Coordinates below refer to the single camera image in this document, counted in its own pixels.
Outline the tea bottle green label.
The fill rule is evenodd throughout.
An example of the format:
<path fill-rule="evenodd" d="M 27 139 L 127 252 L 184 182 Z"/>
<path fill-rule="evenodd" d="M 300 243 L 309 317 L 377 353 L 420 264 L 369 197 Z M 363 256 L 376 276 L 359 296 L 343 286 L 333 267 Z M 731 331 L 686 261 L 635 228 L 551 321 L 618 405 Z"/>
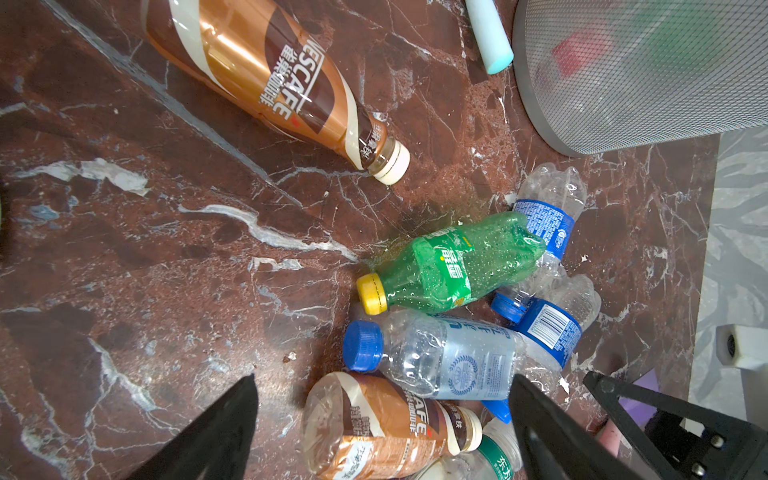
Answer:
<path fill-rule="evenodd" d="M 410 476 L 410 479 L 510 480 L 522 466 L 513 425 L 493 419 L 483 427 L 482 441 L 476 450 L 441 458 L 420 473 Z"/>

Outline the green Sprite bottle centre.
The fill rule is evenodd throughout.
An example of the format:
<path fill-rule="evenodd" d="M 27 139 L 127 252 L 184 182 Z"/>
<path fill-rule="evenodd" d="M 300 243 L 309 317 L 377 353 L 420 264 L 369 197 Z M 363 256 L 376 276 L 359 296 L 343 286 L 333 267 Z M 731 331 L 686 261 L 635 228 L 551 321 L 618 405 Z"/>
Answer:
<path fill-rule="evenodd" d="M 400 306 L 443 313 L 528 278 L 546 242 L 527 223 L 525 215 L 507 211 L 412 240 L 396 259 L 357 280 L 365 312 Z"/>

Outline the pepsi bottle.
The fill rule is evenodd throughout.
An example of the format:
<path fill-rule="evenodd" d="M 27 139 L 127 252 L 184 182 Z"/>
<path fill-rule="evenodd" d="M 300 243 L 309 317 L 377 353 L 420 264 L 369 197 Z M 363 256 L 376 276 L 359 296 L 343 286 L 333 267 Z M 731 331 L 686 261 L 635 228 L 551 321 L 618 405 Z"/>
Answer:
<path fill-rule="evenodd" d="M 601 304 L 593 281 L 583 274 L 559 273 L 520 287 L 498 289 L 491 309 L 512 330 L 513 373 L 554 396 L 562 371 L 584 331 L 596 320 Z"/>
<path fill-rule="evenodd" d="M 524 180 L 513 210 L 526 216 L 528 231 L 544 240 L 546 251 L 528 278 L 496 290 L 491 308 L 509 324 L 519 323 L 533 299 L 563 275 L 561 262 L 586 198 L 587 187 L 574 167 L 559 170 L 544 163 Z"/>

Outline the grey mesh waste bin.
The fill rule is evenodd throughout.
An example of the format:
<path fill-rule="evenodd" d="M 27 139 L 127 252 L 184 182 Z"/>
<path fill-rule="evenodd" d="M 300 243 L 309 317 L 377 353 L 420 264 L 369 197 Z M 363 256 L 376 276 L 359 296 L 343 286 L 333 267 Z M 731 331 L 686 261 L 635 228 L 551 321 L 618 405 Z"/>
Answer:
<path fill-rule="evenodd" d="M 567 156 L 767 122 L 763 1 L 521 1 L 512 46 L 526 114 Z"/>

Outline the light blue plastic trowel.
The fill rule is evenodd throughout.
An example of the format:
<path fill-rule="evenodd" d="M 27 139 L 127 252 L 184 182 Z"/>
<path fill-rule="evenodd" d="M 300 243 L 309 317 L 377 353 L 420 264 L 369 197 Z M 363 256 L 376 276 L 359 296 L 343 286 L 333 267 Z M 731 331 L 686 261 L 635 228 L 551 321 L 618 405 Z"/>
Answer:
<path fill-rule="evenodd" d="M 466 9 L 488 75 L 508 68 L 514 53 L 493 0 L 467 0 Z"/>

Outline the brown nescafe bottle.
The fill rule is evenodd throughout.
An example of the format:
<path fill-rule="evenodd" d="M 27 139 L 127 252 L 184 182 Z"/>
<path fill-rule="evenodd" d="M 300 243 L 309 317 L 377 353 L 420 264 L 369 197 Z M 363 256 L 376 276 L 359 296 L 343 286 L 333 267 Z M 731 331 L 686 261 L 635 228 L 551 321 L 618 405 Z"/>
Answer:
<path fill-rule="evenodd" d="M 384 185 L 405 175 L 409 150 L 275 2 L 144 1 L 141 24 L 167 59 L 265 124 L 325 146 Z"/>
<path fill-rule="evenodd" d="M 311 388 L 303 410 L 302 453 L 321 479 L 404 478 L 481 442 L 474 412 L 373 375 L 329 373 Z"/>

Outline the clear water bottle blue cap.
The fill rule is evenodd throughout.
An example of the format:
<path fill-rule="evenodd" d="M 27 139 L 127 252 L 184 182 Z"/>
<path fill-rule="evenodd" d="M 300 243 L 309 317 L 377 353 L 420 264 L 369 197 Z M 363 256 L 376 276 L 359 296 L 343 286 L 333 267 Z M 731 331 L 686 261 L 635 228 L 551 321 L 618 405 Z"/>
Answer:
<path fill-rule="evenodd" d="M 483 321 L 399 308 L 352 321 L 343 360 L 355 372 L 379 372 L 418 397 L 500 401 L 525 362 L 521 336 Z"/>

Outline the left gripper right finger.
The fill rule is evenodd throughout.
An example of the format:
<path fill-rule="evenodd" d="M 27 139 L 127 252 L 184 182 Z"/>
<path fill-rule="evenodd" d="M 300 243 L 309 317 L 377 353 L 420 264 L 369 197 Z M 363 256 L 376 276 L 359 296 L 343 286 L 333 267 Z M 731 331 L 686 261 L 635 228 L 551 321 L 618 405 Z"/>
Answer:
<path fill-rule="evenodd" d="M 525 376 L 514 376 L 508 403 L 529 479 L 637 479 Z"/>

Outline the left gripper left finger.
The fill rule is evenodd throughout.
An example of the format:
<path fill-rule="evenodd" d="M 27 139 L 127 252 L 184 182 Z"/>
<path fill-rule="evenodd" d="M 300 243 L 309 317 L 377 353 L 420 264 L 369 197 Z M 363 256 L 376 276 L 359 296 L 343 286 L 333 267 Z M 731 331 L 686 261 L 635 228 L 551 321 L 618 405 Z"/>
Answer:
<path fill-rule="evenodd" d="M 242 377 L 129 477 L 242 479 L 256 429 L 258 405 L 254 376 Z"/>

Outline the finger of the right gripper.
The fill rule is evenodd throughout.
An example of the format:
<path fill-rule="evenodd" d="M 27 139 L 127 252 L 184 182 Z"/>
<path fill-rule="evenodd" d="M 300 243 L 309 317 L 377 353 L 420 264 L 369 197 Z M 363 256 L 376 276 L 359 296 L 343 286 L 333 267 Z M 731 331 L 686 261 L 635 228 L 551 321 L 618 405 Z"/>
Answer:
<path fill-rule="evenodd" d="M 767 431 L 757 425 L 597 372 L 583 384 L 659 478 L 767 477 Z"/>

